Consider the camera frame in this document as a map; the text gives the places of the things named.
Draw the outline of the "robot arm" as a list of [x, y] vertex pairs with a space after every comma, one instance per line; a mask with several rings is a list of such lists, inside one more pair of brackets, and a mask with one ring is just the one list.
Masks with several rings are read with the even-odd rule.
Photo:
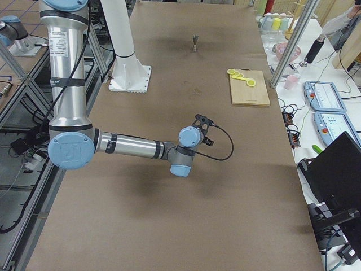
[[5, 46], [12, 45], [16, 40], [29, 36], [21, 20], [15, 15], [1, 17], [1, 42]]
[[196, 115], [179, 132], [178, 143], [151, 141], [130, 135], [108, 133], [93, 127], [86, 111], [84, 38], [90, 33], [89, 1], [40, 1], [41, 22], [49, 36], [51, 87], [54, 118], [49, 122], [50, 160], [59, 168], [78, 169], [96, 152], [124, 154], [170, 162], [172, 174], [187, 177], [213, 122]]

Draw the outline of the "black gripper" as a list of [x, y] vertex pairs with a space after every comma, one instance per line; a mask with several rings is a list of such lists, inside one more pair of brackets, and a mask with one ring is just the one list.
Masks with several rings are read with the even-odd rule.
[[208, 138], [206, 135], [208, 133], [208, 129], [213, 125], [213, 120], [207, 118], [204, 115], [196, 114], [195, 121], [192, 123], [192, 126], [197, 128], [203, 135], [203, 143], [207, 146], [213, 146], [214, 141]]

